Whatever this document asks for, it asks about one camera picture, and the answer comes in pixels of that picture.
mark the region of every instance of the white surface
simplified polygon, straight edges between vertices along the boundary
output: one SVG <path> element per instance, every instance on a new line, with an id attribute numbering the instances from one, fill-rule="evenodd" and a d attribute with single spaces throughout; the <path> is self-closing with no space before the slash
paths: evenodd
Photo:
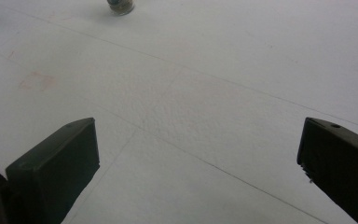
<path id="1" fill-rule="evenodd" d="M 135 4 L 0 0 L 0 172 L 94 117 L 64 223 L 354 223 L 296 152 L 305 117 L 358 133 L 358 1 Z"/>

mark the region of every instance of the white floor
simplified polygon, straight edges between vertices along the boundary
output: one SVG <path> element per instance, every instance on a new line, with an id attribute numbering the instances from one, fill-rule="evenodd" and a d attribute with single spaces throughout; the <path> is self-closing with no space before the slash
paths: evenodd
<path id="1" fill-rule="evenodd" d="M 0 0 L 0 172 L 96 118 L 64 223 L 355 223 L 296 164 L 305 117 L 358 133 L 358 0 Z"/>

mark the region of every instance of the small cylindrical object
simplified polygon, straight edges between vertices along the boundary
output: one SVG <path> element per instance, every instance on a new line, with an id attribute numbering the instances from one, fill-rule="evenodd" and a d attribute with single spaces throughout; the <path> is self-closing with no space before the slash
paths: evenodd
<path id="1" fill-rule="evenodd" d="M 107 0 L 107 3 L 117 16 L 126 15 L 134 8 L 132 0 Z"/>

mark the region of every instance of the metal can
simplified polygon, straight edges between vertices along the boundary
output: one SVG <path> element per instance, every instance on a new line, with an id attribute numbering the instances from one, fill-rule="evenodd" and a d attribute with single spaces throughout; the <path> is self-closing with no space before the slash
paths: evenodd
<path id="1" fill-rule="evenodd" d="M 117 16 L 126 15 L 134 8 L 132 0 L 107 0 L 107 3 Z"/>

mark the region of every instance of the stain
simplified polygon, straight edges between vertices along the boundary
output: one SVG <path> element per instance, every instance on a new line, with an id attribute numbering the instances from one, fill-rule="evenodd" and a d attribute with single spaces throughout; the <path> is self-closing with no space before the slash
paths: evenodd
<path id="1" fill-rule="evenodd" d="M 48 19 L 51 21 L 55 17 L 55 11 L 53 11 L 49 16 Z"/>
<path id="2" fill-rule="evenodd" d="M 13 54 L 14 54 L 14 50 L 11 51 L 10 55 L 8 56 L 8 58 L 10 59 L 11 56 L 13 56 Z"/>
<path id="3" fill-rule="evenodd" d="M 33 72 L 20 83 L 19 89 L 46 91 L 51 89 L 55 83 L 55 77 L 45 76 L 38 72 Z"/>
<path id="4" fill-rule="evenodd" d="M 62 21 L 66 21 L 66 20 L 70 20 L 70 19 L 72 19 L 72 17 L 64 18 L 64 19 L 62 19 Z"/>

